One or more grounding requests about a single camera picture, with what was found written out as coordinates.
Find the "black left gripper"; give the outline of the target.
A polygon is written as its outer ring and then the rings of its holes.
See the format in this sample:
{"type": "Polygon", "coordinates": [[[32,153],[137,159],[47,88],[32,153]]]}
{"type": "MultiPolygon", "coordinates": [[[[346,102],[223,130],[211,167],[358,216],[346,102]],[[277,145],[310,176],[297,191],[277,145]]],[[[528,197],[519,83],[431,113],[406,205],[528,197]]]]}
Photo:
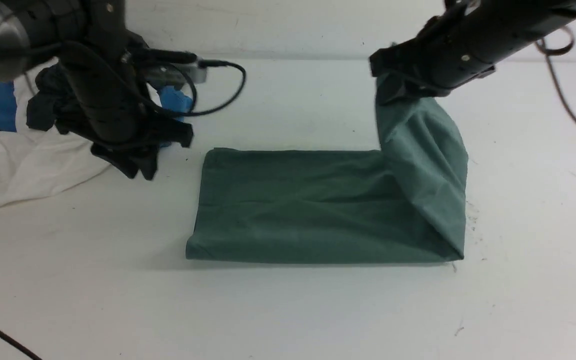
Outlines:
{"type": "Polygon", "coordinates": [[[189,148],[194,128],[154,109],[146,80],[133,66],[112,66],[103,60],[61,60],[59,66],[75,101],[58,109],[58,133],[90,141],[94,156],[134,179],[142,173],[151,182],[159,168],[163,142],[189,148]]]}

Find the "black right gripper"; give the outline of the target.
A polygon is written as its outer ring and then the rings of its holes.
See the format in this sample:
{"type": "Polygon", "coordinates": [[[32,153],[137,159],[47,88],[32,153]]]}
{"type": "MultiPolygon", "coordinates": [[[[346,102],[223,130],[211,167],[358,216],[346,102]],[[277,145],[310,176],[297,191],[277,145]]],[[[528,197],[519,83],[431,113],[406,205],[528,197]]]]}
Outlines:
{"type": "Polygon", "coordinates": [[[434,16],[416,37],[371,54],[375,104],[446,97],[471,80],[493,74],[494,64],[477,59],[467,50],[461,28],[465,19],[465,13],[434,16]]]}

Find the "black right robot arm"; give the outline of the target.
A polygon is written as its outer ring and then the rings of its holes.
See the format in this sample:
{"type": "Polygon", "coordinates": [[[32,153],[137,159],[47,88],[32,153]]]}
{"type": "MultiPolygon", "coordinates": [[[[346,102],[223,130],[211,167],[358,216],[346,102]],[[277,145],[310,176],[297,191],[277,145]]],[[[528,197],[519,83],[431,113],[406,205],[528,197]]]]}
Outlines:
{"type": "Polygon", "coordinates": [[[446,97],[576,20],[576,0],[446,0],[409,41],[370,56],[375,102],[446,97]]]}

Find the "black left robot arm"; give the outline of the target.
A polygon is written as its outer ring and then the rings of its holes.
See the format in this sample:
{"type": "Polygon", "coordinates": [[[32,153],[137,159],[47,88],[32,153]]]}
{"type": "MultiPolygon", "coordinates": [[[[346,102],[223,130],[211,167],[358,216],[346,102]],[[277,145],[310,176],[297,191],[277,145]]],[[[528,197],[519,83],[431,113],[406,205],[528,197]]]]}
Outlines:
{"type": "Polygon", "coordinates": [[[163,143],[189,148],[194,130],[147,91],[146,70],[195,62],[187,52],[139,43],[123,0],[0,0],[0,82],[58,59],[76,98],[55,129],[92,143],[90,151],[126,177],[153,180],[163,143]]]}

